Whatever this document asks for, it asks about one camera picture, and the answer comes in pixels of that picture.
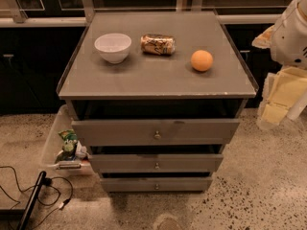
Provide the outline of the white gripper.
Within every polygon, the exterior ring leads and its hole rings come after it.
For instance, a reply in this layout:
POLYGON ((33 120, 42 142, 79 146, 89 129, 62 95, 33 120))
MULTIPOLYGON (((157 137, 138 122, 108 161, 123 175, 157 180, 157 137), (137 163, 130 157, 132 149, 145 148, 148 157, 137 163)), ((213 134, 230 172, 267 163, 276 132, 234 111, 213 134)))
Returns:
POLYGON ((255 37, 253 47, 269 49, 272 59, 284 66, 268 73, 258 108, 261 129, 277 127, 285 118, 296 120, 307 106, 307 0, 293 0, 276 20, 255 37))

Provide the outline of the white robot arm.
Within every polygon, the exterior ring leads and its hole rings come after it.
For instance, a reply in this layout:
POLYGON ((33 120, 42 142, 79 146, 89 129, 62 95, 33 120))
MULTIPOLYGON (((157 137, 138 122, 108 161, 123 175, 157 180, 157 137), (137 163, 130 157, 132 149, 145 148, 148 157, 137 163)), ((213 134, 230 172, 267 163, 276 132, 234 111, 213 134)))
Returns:
POLYGON ((270 129, 285 118, 295 120, 307 104, 307 0, 293 0, 252 45, 269 49, 272 60, 282 65, 265 79, 257 125, 270 129))

